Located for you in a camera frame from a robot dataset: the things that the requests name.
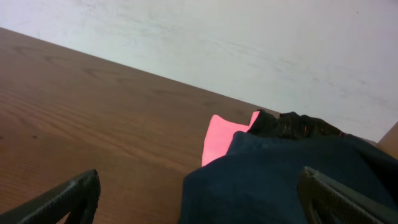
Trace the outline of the black patterned garment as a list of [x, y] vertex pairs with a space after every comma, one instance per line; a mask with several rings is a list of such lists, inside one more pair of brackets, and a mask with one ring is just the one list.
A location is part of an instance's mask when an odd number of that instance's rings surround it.
[[278, 118], [264, 110], [259, 114], [248, 133], [262, 138], [301, 140], [322, 136], [344, 137], [346, 134], [326, 121], [295, 112], [281, 113]]

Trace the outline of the navy blue shorts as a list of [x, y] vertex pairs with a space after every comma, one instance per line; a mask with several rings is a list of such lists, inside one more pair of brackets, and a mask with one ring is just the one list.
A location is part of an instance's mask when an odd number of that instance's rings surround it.
[[397, 161], [355, 136], [302, 140], [238, 131], [225, 156], [187, 175], [180, 223], [305, 223], [297, 193], [304, 167], [397, 208]]

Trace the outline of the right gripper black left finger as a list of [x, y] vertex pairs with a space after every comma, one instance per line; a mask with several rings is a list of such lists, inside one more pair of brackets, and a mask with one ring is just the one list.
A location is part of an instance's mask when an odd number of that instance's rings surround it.
[[92, 224], [101, 193], [98, 172], [84, 171], [38, 197], [1, 214], [1, 224]]

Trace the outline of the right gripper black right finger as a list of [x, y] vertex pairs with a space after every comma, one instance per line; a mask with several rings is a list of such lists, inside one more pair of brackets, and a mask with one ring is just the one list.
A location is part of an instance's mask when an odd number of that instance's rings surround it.
[[329, 178], [304, 167], [297, 192], [308, 223], [397, 223], [397, 211]]

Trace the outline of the pink garment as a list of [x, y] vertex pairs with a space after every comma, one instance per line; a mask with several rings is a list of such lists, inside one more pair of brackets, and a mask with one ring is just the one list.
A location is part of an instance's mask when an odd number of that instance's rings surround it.
[[259, 111], [252, 113], [248, 125], [233, 123], [214, 114], [206, 132], [201, 166], [205, 166], [212, 161], [226, 155], [228, 148], [233, 140], [233, 135], [237, 131], [247, 132], [254, 124], [259, 115]]

